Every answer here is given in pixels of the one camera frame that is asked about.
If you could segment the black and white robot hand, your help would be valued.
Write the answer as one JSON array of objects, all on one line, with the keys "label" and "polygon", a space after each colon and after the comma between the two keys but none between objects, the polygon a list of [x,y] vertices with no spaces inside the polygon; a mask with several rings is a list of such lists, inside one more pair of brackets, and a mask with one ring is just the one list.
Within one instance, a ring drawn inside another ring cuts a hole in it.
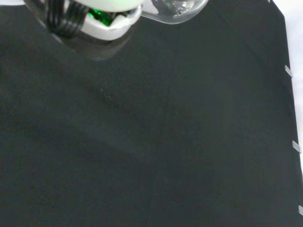
[{"label": "black and white robot hand", "polygon": [[26,0],[59,42],[93,60],[113,57],[129,41],[142,0]]}]

